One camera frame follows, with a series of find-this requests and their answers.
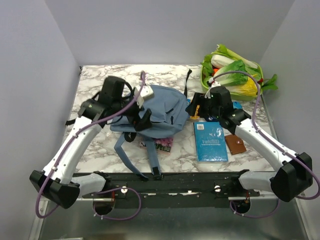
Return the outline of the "blue student backpack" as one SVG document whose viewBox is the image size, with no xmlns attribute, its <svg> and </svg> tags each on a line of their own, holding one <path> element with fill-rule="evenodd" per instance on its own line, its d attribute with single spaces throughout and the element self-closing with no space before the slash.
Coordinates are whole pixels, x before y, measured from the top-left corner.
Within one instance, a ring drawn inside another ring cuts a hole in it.
<svg viewBox="0 0 320 240">
<path fill-rule="evenodd" d="M 142 137 L 147 149 L 153 178 L 159 180 L 162 177 L 162 172 L 152 139 L 173 137 L 183 130 L 189 119 L 186 112 L 189 105 L 186 91 L 180 92 L 161 85 L 151 85 L 151 88 L 154 97 L 145 100 L 142 108 L 139 108 L 136 100 L 141 91 L 132 88 L 127 81 L 120 77 L 108 76 L 104 80 L 101 91 L 84 101 L 77 113 L 79 118 L 86 117 L 92 122 L 99 122 L 126 108 L 126 111 L 114 117 L 109 124 L 111 131 L 121 134 L 114 145 L 114 150 L 124 165 L 143 180 L 146 180 L 147 176 L 132 164 L 122 148 L 123 143 L 134 141 L 136 136 Z M 134 128 L 135 117 L 139 115 L 142 118 L 147 109 L 152 111 L 150 117 L 152 127 L 136 131 Z"/>
</svg>

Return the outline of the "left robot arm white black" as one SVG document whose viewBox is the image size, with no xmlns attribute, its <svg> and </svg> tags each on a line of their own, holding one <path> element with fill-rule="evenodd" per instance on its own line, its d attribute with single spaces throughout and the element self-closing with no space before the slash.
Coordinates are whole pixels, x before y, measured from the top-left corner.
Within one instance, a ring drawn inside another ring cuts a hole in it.
<svg viewBox="0 0 320 240">
<path fill-rule="evenodd" d="M 38 192 L 37 205 L 45 197 L 68 209 L 84 195 L 96 193 L 104 198 L 110 194 L 111 185 L 105 173 L 83 177 L 75 177 L 74 173 L 86 149 L 108 121 L 126 116 L 137 130 L 151 126 L 150 110 L 139 115 L 144 101 L 154 96 L 151 86 L 129 87 L 127 96 L 123 96 L 124 87 L 129 87 L 124 79 L 106 77 L 99 93 L 81 104 L 73 128 L 58 152 L 43 170 L 34 170 L 29 177 Z"/>
</svg>

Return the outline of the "brown leather wallet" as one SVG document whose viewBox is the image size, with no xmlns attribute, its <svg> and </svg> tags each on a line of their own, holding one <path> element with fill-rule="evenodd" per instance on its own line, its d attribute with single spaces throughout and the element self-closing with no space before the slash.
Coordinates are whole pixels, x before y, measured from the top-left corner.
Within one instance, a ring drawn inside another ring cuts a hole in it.
<svg viewBox="0 0 320 240">
<path fill-rule="evenodd" d="M 231 155 L 242 154 L 247 151 L 244 141 L 238 136 L 230 134 L 224 138 Z"/>
</svg>

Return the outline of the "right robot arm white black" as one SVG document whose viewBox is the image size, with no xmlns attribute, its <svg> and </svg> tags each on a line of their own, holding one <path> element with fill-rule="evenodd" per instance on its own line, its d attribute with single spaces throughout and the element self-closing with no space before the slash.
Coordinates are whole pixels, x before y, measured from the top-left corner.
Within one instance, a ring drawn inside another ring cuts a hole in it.
<svg viewBox="0 0 320 240">
<path fill-rule="evenodd" d="M 313 184 L 312 158 L 296 153 L 275 140 L 243 109 L 234 108 L 224 86 L 209 90 L 209 95 L 196 92 L 185 109 L 190 116 L 213 117 L 231 134 L 251 145 L 272 166 L 272 172 L 243 170 L 230 183 L 230 191 L 241 196 L 247 190 L 274 193 L 283 202 L 290 202 Z"/>
</svg>

